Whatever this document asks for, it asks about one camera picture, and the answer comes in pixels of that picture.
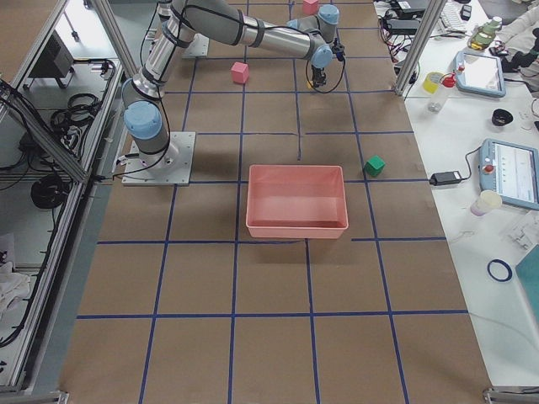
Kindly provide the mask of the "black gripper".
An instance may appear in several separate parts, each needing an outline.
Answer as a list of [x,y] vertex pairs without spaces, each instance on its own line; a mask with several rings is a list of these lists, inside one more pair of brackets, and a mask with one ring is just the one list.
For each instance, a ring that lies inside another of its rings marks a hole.
[[344,45],[338,38],[334,38],[329,44],[319,46],[311,57],[311,85],[318,87],[318,82],[321,87],[327,83],[325,68],[336,59],[342,64],[342,70],[345,66]]

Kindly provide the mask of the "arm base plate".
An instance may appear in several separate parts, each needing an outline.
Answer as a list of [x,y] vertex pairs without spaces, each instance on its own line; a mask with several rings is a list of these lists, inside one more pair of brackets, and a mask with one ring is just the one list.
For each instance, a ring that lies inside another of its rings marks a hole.
[[200,33],[195,34],[189,47],[184,51],[184,59],[206,58],[209,52],[210,39]]
[[188,186],[195,150],[194,132],[173,131],[164,156],[161,152],[147,155],[139,152],[134,141],[130,154],[136,157],[127,160],[126,175],[121,182],[125,186]]

